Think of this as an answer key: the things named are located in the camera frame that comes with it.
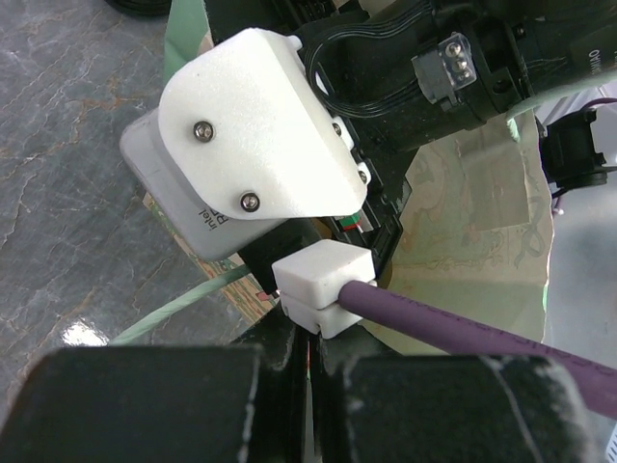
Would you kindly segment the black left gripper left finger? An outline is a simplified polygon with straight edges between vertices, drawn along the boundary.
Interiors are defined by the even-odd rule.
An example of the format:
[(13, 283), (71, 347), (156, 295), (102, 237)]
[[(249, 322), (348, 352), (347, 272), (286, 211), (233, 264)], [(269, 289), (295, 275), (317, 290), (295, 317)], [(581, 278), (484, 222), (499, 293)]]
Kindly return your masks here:
[(281, 310), (227, 345), (59, 349), (25, 381), (5, 462), (298, 462), (309, 337)]

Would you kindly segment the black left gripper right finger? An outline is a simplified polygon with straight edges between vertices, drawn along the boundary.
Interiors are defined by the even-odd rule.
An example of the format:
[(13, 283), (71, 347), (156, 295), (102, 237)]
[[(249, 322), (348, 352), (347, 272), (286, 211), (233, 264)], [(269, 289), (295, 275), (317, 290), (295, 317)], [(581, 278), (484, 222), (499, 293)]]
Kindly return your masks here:
[(571, 375), (529, 356), (405, 356), (363, 328), (310, 339), (327, 462), (599, 462)]

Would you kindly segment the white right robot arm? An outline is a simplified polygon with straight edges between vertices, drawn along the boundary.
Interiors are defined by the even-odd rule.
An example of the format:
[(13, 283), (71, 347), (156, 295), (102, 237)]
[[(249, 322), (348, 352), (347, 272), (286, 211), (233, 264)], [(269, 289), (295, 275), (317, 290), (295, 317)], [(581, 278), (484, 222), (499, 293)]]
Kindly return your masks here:
[(209, 1), (215, 42), (247, 28), (291, 33), (331, 114), (372, 174), (368, 224), (326, 226), (388, 266), (419, 148), (616, 69), (612, 1)]

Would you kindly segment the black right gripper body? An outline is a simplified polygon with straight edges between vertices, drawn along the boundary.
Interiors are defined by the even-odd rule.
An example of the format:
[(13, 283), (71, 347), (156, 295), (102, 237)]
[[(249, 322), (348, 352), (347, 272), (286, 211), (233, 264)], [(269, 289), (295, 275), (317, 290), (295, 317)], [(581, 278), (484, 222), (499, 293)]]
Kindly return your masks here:
[(395, 1), (370, 14), (356, 1), (210, 1), (215, 42), (258, 27), (302, 41), (316, 94), (350, 130), (372, 176), (363, 225), (324, 222), (335, 240), (368, 248), (387, 268), (402, 234), (418, 149), (475, 129), (530, 94), (516, 21), (501, 1)]

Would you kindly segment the green patterned paper bag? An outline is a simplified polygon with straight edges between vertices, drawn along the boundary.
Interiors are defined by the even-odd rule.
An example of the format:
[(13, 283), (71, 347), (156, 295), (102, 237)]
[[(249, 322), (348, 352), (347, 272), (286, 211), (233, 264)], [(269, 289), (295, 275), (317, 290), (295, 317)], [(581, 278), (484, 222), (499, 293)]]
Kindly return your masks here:
[[(164, 89), (178, 70), (220, 44), (212, 36), (207, 2), (172, 1)], [(393, 292), (539, 340), (553, 226), (533, 113), (507, 112), (422, 146), (405, 178), (411, 193), (400, 217), (403, 230), (382, 272), (368, 248), (335, 240), (325, 217), (286, 220), (216, 261), (245, 263), (265, 295), (281, 296), (285, 313), (320, 335), (336, 322), (351, 327), (359, 318), (283, 287), (280, 272), (287, 257), (314, 259), (319, 267), (350, 257)], [(149, 196), (187, 252), (216, 262), (200, 259)]]

